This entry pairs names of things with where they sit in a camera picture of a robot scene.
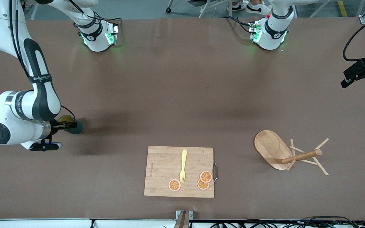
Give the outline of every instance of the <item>yellow fork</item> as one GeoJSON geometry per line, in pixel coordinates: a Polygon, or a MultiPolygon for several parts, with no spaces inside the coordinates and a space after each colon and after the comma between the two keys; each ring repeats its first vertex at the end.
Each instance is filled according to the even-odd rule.
{"type": "Polygon", "coordinates": [[[187,150],[182,150],[182,165],[180,172],[180,182],[184,183],[185,181],[185,160],[187,159],[187,150]]]}

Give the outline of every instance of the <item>orange slice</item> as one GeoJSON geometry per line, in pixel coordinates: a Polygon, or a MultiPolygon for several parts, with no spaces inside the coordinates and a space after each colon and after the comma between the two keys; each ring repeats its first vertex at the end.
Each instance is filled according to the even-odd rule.
{"type": "Polygon", "coordinates": [[[180,190],[181,188],[181,183],[179,180],[177,179],[172,179],[170,180],[170,182],[168,183],[168,188],[173,191],[173,192],[176,192],[178,190],[180,190]]]}
{"type": "Polygon", "coordinates": [[[204,183],[204,182],[201,181],[201,179],[199,179],[197,181],[197,186],[201,190],[207,190],[209,188],[209,186],[210,186],[210,183],[204,183]]]}
{"type": "Polygon", "coordinates": [[[200,180],[204,183],[209,183],[212,180],[212,173],[204,171],[200,174],[200,180]]]}

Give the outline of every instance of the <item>robotic arm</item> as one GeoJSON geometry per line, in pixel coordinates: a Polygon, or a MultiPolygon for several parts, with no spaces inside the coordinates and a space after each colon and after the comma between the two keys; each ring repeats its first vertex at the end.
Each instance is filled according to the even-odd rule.
{"type": "MultiPolygon", "coordinates": [[[[115,43],[117,26],[102,20],[91,9],[82,8],[94,6],[97,1],[78,0],[83,13],[74,4],[64,0],[36,2],[60,9],[73,19],[84,43],[92,51],[103,51],[115,43]]],[[[52,134],[58,130],[75,128],[77,122],[61,123],[55,120],[61,103],[43,52],[26,28],[18,0],[0,0],[0,50],[19,59],[33,87],[33,90],[6,91],[0,95],[0,144],[21,144],[29,150],[43,151],[61,148],[61,143],[52,143],[52,134]]]]}
{"type": "Polygon", "coordinates": [[[250,40],[261,48],[274,50],[284,42],[288,25],[294,18],[293,5],[307,5],[319,0],[268,0],[272,4],[271,16],[249,25],[250,40]]]}

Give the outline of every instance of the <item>table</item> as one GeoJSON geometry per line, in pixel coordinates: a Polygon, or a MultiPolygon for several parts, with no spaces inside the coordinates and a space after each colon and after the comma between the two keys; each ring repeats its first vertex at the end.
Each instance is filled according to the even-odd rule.
{"type": "MultiPolygon", "coordinates": [[[[342,49],[357,18],[294,19],[275,51],[226,19],[123,23],[123,45],[93,53],[72,23],[31,21],[55,90],[84,124],[59,132],[58,151],[0,146],[0,218],[365,220],[365,80],[340,87],[342,49]],[[311,150],[317,166],[272,169],[255,151],[261,130],[311,150]],[[143,195],[148,146],[215,149],[215,198],[143,195]]],[[[365,29],[349,47],[365,57],[365,29]]],[[[0,52],[0,93],[31,88],[0,52]]]]}

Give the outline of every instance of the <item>person's foot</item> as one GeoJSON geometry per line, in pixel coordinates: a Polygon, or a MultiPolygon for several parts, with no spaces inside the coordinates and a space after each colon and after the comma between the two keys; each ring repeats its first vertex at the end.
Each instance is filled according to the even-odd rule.
{"type": "Polygon", "coordinates": [[[271,13],[271,8],[266,6],[264,4],[264,2],[261,2],[257,5],[252,5],[251,3],[249,3],[246,6],[246,12],[248,13],[258,13],[258,14],[262,14],[262,15],[267,15],[269,13],[271,13]]]}
{"type": "Polygon", "coordinates": [[[232,11],[242,11],[246,9],[246,6],[249,4],[249,1],[242,0],[238,2],[235,6],[232,5],[232,11]]]}

